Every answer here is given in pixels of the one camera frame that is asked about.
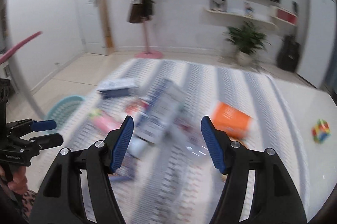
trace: tile floor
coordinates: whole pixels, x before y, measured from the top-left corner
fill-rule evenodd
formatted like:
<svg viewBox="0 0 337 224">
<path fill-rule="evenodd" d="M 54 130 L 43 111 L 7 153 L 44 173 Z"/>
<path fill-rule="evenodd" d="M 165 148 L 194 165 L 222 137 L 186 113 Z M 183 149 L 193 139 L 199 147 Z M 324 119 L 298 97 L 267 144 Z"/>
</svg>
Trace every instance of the tile floor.
<svg viewBox="0 0 337 224">
<path fill-rule="evenodd" d="M 34 98 L 42 110 L 47 113 L 54 104 L 66 96 L 88 94 L 101 80 L 120 64 L 132 58 L 135 53 L 132 51 L 114 52 L 109 56 L 85 53 L 49 80 L 34 94 Z M 230 58 L 221 59 L 201 54 L 164 53 L 164 58 L 240 68 Z M 289 82 L 308 85 L 295 74 L 283 71 L 271 64 L 260 64 L 260 72 Z M 7 105 L 7 122 L 26 118 L 38 119 L 23 96 L 16 94 Z"/>
</svg>

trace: person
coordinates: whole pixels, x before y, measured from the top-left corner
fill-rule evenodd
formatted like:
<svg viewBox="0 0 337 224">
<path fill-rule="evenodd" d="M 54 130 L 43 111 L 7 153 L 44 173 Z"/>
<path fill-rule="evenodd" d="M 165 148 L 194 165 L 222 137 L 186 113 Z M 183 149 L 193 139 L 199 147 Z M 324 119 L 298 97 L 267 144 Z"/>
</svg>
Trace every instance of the person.
<svg viewBox="0 0 337 224">
<path fill-rule="evenodd" d="M 1 166 L 0 177 L 2 180 L 6 180 L 5 172 Z M 13 196 L 12 191 L 19 195 L 22 195 L 22 207 L 20 208 L 21 215 L 26 221 L 28 221 L 30 211 L 34 204 L 36 193 L 28 190 L 26 167 L 20 166 L 18 170 L 13 173 L 13 180 L 8 182 L 7 186 L 5 186 L 5 184 L 3 184 L 0 180 L 0 186 L 10 198 L 12 198 Z"/>
</svg>

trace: white door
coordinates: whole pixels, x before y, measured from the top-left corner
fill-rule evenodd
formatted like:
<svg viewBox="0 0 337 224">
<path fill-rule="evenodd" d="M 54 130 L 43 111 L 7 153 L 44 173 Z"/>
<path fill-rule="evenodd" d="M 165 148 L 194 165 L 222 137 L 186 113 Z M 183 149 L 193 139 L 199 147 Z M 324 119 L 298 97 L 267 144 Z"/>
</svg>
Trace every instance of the white door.
<svg viewBox="0 0 337 224">
<path fill-rule="evenodd" d="M 297 74 L 321 87 L 335 42 L 335 0 L 309 0 L 308 35 Z"/>
<path fill-rule="evenodd" d="M 77 6 L 86 52 L 107 55 L 97 0 L 77 0 Z"/>
</svg>

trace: striped blanket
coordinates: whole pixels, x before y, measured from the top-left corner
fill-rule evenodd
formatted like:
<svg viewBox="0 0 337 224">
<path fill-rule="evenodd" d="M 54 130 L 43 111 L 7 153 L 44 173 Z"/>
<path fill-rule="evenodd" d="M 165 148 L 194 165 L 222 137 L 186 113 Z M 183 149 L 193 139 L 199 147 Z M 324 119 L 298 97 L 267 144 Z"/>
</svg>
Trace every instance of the striped blanket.
<svg viewBox="0 0 337 224">
<path fill-rule="evenodd" d="M 249 149 L 274 148 L 282 159 L 302 199 L 309 203 L 309 174 L 305 150 L 292 114 L 273 79 L 266 74 L 201 65 L 175 60 L 131 59 L 108 78 L 137 78 L 143 94 L 151 95 L 162 79 L 168 78 L 186 91 L 185 108 L 200 126 L 215 100 L 223 101 L 254 119 L 244 140 Z M 97 129 L 88 119 L 94 107 L 118 117 L 132 97 L 102 100 L 97 91 L 69 119 L 60 132 L 72 151 L 89 147 L 99 140 Z M 45 174 L 57 150 L 44 154 L 40 170 Z M 137 161 L 135 179 L 112 185 L 126 223 L 209 223 L 224 182 L 210 157 L 196 165 L 167 136 L 150 147 Z M 94 219 L 88 192 L 84 199 L 89 219 Z M 249 173 L 244 208 L 240 220 L 248 218 L 254 188 L 254 172 Z"/>
</svg>

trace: pink stick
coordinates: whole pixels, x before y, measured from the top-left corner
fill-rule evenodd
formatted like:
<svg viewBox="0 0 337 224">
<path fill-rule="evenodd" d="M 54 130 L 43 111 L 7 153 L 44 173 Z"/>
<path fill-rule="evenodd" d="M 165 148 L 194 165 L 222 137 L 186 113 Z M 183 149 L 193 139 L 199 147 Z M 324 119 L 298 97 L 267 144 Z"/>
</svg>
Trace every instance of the pink stick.
<svg viewBox="0 0 337 224">
<path fill-rule="evenodd" d="M 7 61 L 15 52 L 17 52 L 17 50 L 19 48 L 23 47 L 23 45 L 25 45 L 26 43 L 28 43 L 29 41 L 31 41 L 32 39 L 38 37 L 41 34 L 42 34 L 42 31 L 36 32 L 35 34 L 29 36 L 28 38 L 26 38 L 23 41 L 21 41 L 21 42 L 17 43 L 16 45 L 14 45 L 11 49 L 7 50 L 6 53 L 4 53 L 4 55 L 2 55 L 0 57 L 0 64 L 2 64 L 5 61 Z"/>
</svg>

